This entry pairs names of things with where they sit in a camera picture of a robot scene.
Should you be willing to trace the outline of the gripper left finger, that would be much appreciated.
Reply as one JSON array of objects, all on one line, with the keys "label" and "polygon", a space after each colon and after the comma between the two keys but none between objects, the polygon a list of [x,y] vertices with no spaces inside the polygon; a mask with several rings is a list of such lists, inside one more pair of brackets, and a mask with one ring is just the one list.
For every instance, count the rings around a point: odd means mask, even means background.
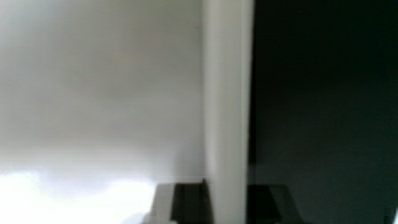
[{"label": "gripper left finger", "polygon": [[206,180],[156,185],[148,224],[211,224]]}]

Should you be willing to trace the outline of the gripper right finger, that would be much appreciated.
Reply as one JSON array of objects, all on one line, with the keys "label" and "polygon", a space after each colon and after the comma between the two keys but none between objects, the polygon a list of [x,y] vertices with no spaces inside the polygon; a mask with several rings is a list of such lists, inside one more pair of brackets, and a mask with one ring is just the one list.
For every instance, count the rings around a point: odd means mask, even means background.
[{"label": "gripper right finger", "polygon": [[247,224],[307,224],[286,185],[247,186]]}]

